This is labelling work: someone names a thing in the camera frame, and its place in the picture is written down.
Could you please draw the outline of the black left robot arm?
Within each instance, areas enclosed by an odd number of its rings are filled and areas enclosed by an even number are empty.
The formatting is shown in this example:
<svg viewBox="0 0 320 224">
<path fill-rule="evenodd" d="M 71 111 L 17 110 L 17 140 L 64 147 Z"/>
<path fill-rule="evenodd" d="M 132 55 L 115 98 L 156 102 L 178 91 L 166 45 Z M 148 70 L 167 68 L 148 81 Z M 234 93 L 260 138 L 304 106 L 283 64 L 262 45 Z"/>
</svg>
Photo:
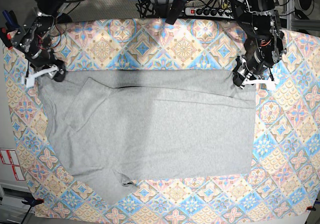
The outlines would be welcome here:
<svg viewBox="0 0 320 224">
<path fill-rule="evenodd" d="M 286 53 L 285 35 L 276 7 L 279 0 L 230 0 L 233 19 L 244 30 L 245 54 L 236 58 L 233 83 L 240 89 L 264 84 L 276 88 L 272 68 Z"/>
</svg>

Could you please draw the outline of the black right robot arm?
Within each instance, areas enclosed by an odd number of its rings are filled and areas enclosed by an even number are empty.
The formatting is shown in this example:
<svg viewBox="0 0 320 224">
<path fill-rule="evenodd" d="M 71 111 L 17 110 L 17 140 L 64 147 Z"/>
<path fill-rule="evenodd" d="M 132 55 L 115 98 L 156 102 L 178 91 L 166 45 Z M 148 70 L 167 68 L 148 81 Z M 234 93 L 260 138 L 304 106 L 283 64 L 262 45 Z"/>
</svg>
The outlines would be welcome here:
<svg viewBox="0 0 320 224">
<path fill-rule="evenodd" d="M 12 47 L 24 54 L 28 65 L 34 70 L 34 75 L 26 74 L 25 83 L 42 75 L 56 82 L 65 79 L 66 66 L 53 53 L 52 32 L 57 27 L 58 19 L 64 15 L 64 10 L 70 4 L 82 1 L 35 0 L 37 6 L 30 11 L 25 22 L 15 28 L 17 32 L 11 41 Z"/>
</svg>

